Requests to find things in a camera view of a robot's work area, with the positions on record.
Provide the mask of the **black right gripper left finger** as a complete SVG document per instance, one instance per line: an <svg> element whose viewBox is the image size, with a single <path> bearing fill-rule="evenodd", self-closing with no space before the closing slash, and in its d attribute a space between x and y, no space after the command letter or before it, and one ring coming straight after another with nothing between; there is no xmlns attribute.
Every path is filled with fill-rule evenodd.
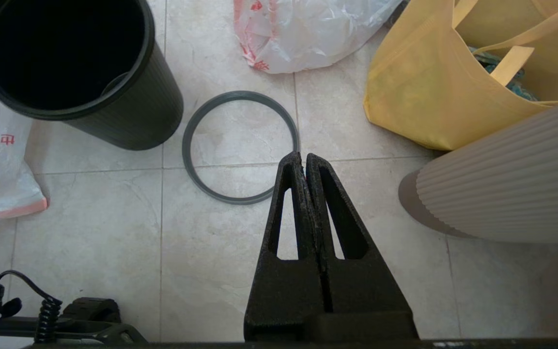
<svg viewBox="0 0 558 349"><path fill-rule="evenodd" d="M244 316L247 341L300 341L306 337L308 319L328 310L324 289L324 261L333 242L325 241L325 208L314 202L309 181L314 153L302 163L301 153L291 152L280 162L272 190L261 250ZM283 204L292 193L297 258L278 256Z"/></svg>

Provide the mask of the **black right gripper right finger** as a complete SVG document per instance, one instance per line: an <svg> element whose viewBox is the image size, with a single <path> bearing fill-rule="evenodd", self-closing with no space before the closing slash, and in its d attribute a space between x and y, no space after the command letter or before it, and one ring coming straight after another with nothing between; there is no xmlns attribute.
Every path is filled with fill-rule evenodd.
<svg viewBox="0 0 558 349"><path fill-rule="evenodd" d="M310 153L306 178L324 304L323 313L306 322L312 338L417 339L410 305L332 165Z"/></svg>

